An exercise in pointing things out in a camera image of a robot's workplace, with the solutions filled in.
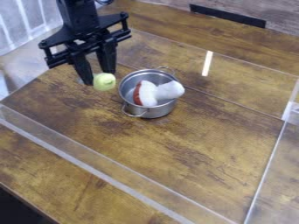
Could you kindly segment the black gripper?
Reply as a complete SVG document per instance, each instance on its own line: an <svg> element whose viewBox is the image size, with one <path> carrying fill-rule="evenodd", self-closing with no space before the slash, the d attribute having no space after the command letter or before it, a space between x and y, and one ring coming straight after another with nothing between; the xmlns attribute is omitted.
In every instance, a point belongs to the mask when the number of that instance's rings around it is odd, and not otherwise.
<svg viewBox="0 0 299 224"><path fill-rule="evenodd" d="M94 74L86 56L98 55L98 61L105 73L117 73L118 43L131 38L127 27L129 14L106 15L98 17L98 25L75 33L77 27L65 25L39 44L46 53L46 62L50 68L66 63L71 64L83 83L94 85Z"/></svg>

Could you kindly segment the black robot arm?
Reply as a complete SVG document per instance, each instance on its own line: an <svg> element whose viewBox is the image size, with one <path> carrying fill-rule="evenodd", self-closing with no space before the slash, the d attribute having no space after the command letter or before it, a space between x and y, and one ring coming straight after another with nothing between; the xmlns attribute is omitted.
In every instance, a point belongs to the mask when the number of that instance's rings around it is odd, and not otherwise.
<svg viewBox="0 0 299 224"><path fill-rule="evenodd" d="M65 63L74 66L83 83L94 85L94 74L86 56L98 55L105 73L114 74L118 64L118 43L131 38L129 14L121 12L101 16L97 4L114 0L57 0L63 20L62 28L39 43L46 53L49 68Z"/></svg>

